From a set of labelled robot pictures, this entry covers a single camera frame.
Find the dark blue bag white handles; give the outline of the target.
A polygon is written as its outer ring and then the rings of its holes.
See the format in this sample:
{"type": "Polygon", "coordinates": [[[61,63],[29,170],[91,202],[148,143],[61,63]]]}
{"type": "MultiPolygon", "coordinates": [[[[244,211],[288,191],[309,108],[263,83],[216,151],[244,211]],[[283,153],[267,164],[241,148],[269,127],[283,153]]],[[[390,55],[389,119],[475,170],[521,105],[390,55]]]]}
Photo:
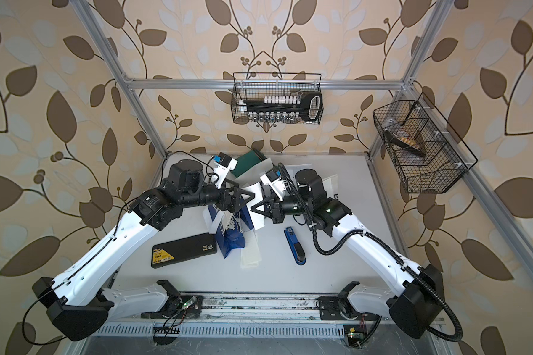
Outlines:
{"type": "Polygon", "coordinates": [[[328,178],[324,178],[323,186],[327,193],[327,197],[330,199],[330,201],[326,202],[324,206],[326,207],[326,210],[330,212],[331,208],[333,208],[339,200],[338,175],[331,175],[328,178]]]}

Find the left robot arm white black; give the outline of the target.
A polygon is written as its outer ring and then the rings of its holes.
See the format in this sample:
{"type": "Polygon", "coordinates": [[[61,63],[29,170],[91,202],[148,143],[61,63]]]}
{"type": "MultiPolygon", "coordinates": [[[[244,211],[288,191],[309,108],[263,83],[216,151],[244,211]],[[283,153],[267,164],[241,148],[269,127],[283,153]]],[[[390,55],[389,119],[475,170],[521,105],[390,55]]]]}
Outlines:
{"type": "Polygon", "coordinates": [[[127,291],[105,288],[105,283],[134,251],[185,209],[216,206],[235,213],[254,198],[254,193],[235,184],[224,186],[227,174],[237,166],[234,158],[220,153],[213,161],[217,176],[213,183],[205,183],[203,166],[196,160],[173,164],[168,177],[136,198],[115,228],[85,256],[55,278],[42,277],[34,283],[37,300],[66,338],[83,340],[108,320],[137,314],[173,317],[186,310],[180,293],[167,280],[127,291]]]}

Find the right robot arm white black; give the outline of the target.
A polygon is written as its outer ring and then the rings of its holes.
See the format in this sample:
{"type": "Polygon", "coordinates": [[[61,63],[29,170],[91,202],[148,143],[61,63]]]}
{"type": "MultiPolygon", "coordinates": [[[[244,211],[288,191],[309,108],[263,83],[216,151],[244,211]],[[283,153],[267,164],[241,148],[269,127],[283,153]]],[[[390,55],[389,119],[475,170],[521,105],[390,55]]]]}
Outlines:
{"type": "Polygon", "coordinates": [[[330,256],[347,247],[385,282],[387,288],[383,291],[371,291],[358,281],[350,282],[337,296],[334,312],[338,317],[389,317],[415,339],[427,331],[435,332],[432,322],[446,306],[438,269],[421,267],[370,232],[350,208],[327,194],[315,170],[300,170],[291,178],[277,166],[261,176],[261,183],[272,194],[251,203],[252,212],[273,223],[282,223],[288,215],[303,215],[319,254],[330,256]]]}

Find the blue stapler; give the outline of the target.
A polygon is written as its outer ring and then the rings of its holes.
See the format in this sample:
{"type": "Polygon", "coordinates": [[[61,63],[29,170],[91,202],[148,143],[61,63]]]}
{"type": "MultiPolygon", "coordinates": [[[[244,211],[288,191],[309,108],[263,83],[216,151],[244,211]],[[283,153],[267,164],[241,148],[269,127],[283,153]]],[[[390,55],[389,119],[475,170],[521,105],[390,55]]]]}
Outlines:
{"type": "Polygon", "coordinates": [[[284,234],[289,244],[291,253],[293,254],[295,262],[299,266],[303,266],[306,263],[306,254],[304,248],[296,237],[293,228],[287,227],[286,229],[284,229],[284,234]]]}

